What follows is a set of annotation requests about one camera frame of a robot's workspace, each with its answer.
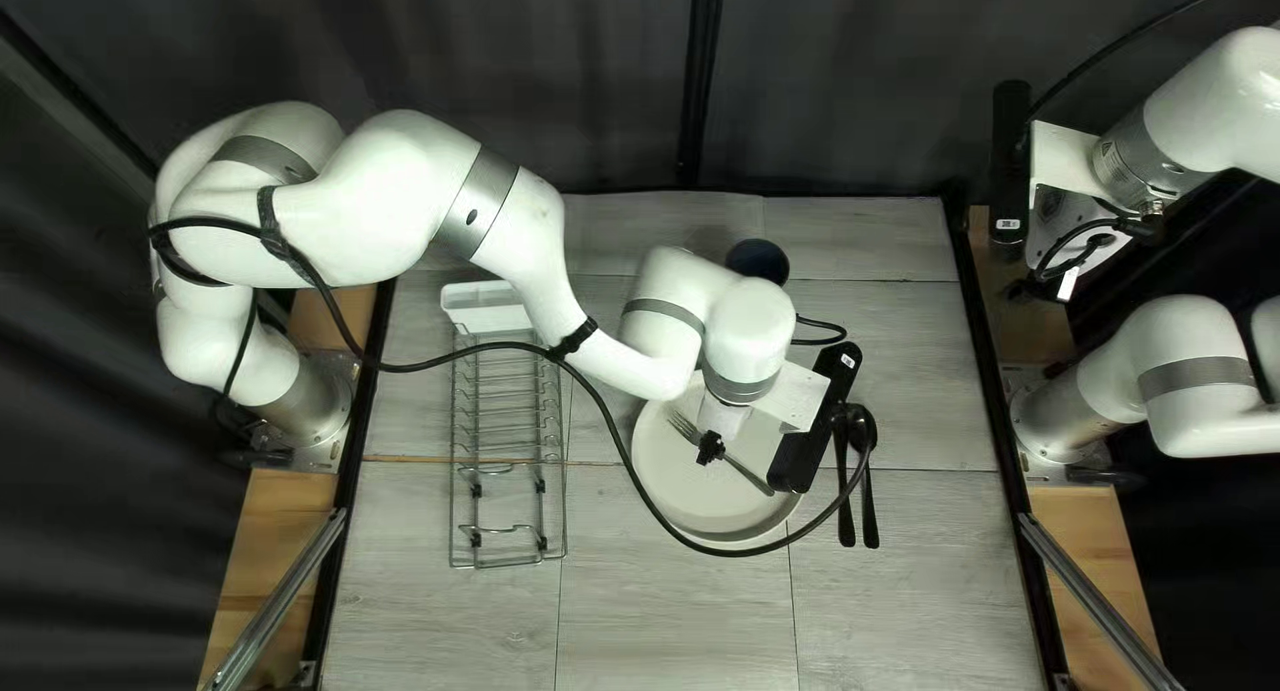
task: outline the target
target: black spoon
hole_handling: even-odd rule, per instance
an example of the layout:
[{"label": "black spoon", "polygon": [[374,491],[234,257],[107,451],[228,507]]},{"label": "black spoon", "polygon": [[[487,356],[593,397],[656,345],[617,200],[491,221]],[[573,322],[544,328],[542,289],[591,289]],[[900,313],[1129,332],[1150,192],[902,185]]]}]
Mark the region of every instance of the black spoon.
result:
[{"label": "black spoon", "polygon": [[[842,418],[832,422],[831,435],[836,443],[836,470],[840,473],[840,489],[844,490],[845,485],[849,484],[849,422]],[[840,516],[836,522],[836,535],[840,539],[840,545],[846,549],[852,549],[858,545],[858,531],[854,530],[854,509],[850,507],[850,503],[846,499],[845,503],[840,504]]]},{"label": "black spoon", "polygon": [[[858,449],[876,448],[876,426],[867,422],[867,417],[849,421],[846,441],[852,441]],[[867,467],[863,475],[863,544],[868,549],[879,548],[879,525],[876,523],[876,500],[872,496],[872,467]]]}]

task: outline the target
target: dark backdrop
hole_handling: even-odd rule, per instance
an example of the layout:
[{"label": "dark backdrop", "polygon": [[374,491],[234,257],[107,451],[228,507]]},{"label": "dark backdrop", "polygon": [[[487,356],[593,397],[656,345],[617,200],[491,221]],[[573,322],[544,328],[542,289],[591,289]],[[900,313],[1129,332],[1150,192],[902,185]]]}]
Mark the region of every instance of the dark backdrop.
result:
[{"label": "dark backdrop", "polygon": [[[989,92],[1048,87],[1181,0],[724,0],[701,183],[982,183]],[[145,148],[279,99],[348,129],[417,107],[563,189],[675,184],[690,0],[0,0]],[[1215,38],[1213,0],[1098,67],[1047,119],[1101,132]]]},{"label": "dark backdrop", "polygon": [[0,687],[196,683],[244,476],[155,339],[146,198],[0,78]]}]

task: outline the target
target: wire dish rack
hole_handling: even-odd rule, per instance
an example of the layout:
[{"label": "wire dish rack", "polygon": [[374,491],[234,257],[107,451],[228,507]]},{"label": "wire dish rack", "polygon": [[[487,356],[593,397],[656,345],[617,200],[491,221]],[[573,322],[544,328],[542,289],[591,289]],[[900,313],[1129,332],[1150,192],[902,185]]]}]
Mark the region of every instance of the wire dish rack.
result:
[{"label": "wire dish rack", "polygon": [[[541,344],[532,329],[467,334],[454,348],[489,340]],[[500,568],[561,559],[568,384],[541,356],[503,349],[453,362],[449,566]]]}]

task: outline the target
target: gray tile floor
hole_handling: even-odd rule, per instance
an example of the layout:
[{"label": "gray tile floor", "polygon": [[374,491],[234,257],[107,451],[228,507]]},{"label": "gray tile floor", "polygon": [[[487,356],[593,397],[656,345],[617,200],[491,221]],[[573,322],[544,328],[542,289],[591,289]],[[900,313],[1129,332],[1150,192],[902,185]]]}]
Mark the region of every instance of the gray tile floor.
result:
[{"label": "gray tile floor", "polygon": [[[324,688],[1039,688],[941,205],[634,193],[567,209],[573,288],[607,331],[654,243],[787,250],[796,308],[865,354],[854,398],[881,427],[882,548],[844,549],[832,525],[754,559],[684,549],[577,394],[568,557],[452,569],[448,371],[383,375],[366,453],[416,458],[364,465]],[[388,360],[447,351],[439,289],[480,276],[424,257],[399,280]],[[604,395],[628,434],[640,403]],[[791,528],[835,491],[823,472]]]}]

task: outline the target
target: white robotic arm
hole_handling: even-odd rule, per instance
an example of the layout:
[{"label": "white robotic arm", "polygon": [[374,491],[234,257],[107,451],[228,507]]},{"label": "white robotic arm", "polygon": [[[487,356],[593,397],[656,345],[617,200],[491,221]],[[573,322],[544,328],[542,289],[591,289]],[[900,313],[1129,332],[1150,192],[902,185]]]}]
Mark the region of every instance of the white robotic arm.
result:
[{"label": "white robotic arm", "polygon": [[[1252,326],[1267,381],[1280,380],[1280,299],[1258,306]],[[1172,457],[1280,452],[1280,409],[1258,393],[1230,311],[1203,296],[1139,306],[1079,365],[1019,389],[1010,415],[1023,448],[1056,463],[1142,421]]]},{"label": "white robotic arm", "polygon": [[[260,106],[179,146],[156,183],[152,224],[223,218],[278,226],[330,287],[406,271],[435,241],[507,279],[543,339],[588,316],[568,284],[563,202],[550,184],[428,115],[393,110],[343,138],[325,111],[302,102]],[[305,288],[310,279],[264,243],[224,228],[169,232],[157,276],[161,351],[172,371],[223,388],[253,288]],[[781,369],[795,326],[785,292],[676,248],[646,258],[622,325],[626,343],[595,331],[567,360],[644,399],[687,388],[703,349],[704,427],[732,438],[746,404]],[[279,334],[255,325],[230,398],[300,438],[332,433],[342,394]]]},{"label": "white robotic arm", "polygon": [[[1018,239],[1025,233],[1033,270],[1080,257],[1093,237],[1112,237],[1064,274],[1059,301],[1068,301],[1078,274],[1130,241],[1107,228],[1073,237],[1085,224],[1116,219],[1096,198],[1135,223],[1228,168],[1280,182],[1280,29],[1228,33],[1101,137],[1043,120],[1033,120],[1029,134],[1028,224],[1000,218],[997,232]],[[1055,248],[1057,241],[1066,242]]]}]

